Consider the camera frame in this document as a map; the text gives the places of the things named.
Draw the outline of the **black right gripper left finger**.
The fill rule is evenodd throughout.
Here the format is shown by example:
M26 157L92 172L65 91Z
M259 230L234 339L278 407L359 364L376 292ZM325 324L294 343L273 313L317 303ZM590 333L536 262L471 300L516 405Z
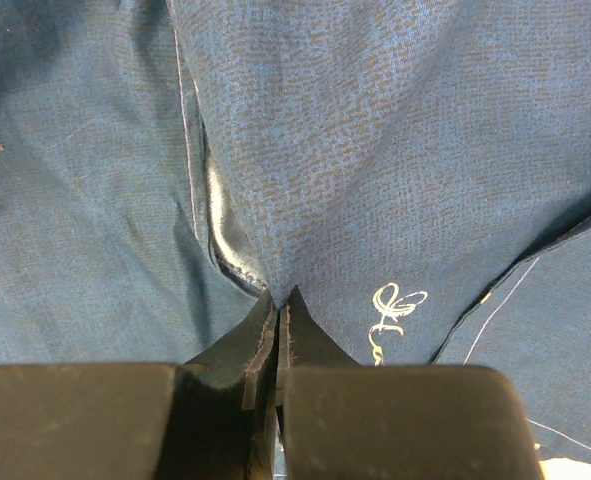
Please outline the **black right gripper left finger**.
M269 294L184 364L0 366L0 479L269 479Z

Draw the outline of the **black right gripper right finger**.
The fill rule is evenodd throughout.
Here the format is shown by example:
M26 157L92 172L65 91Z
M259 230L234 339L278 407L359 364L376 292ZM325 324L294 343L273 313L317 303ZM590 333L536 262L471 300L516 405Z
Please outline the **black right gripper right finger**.
M539 479L524 409L481 366L362 366L298 290L279 314L277 411L291 479Z

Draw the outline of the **white pillow yellow underside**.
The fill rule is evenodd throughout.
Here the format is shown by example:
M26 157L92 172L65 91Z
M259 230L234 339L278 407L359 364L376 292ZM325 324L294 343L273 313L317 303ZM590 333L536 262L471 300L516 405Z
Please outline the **white pillow yellow underside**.
M591 480L591 446L569 439L549 438L533 444L544 479Z

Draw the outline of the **blue denim pillowcase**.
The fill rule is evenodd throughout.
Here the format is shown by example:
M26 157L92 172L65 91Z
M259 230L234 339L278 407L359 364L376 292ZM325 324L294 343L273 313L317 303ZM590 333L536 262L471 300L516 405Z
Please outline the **blue denim pillowcase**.
M0 1L0 365L184 362L293 289L591 446L591 1Z

